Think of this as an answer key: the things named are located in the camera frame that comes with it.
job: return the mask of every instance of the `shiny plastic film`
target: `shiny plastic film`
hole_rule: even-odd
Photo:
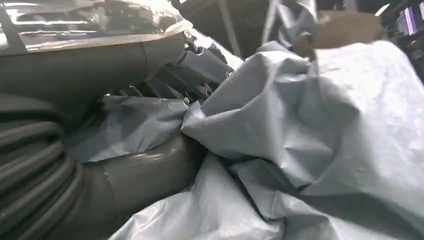
[[[6,0],[0,8],[0,55],[155,41],[193,26],[166,0]]]

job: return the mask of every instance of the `wrinkled plastic sheet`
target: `wrinkled plastic sheet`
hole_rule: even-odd
[[[189,108],[183,100],[104,96],[96,122],[67,137],[67,154],[97,162],[161,145],[180,129]]]
[[[223,159],[111,240],[424,239],[424,90],[408,58],[385,41],[318,50],[318,64],[278,46],[185,114],[182,132]]]
[[[193,27],[167,0],[24,0],[1,7],[10,21],[0,25],[0,55],[155,41]]]

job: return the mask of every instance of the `gray plastic sheet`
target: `gray plastic sheet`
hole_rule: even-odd
[[[102,116],[65,142],[67,154],[96,162],[150,150],[180,129],[188,106],[179,99],[105,96]]]
[[[377,41],[318,50],[317,65],[278,46],[184,117],[236,181],[210,154],[190,191],[111,240],[424,239],[424,90],[408,58]]]
[[[266,223],[209,154],[190,191],[133,215],[109,240],[277,240],[284,222]]]

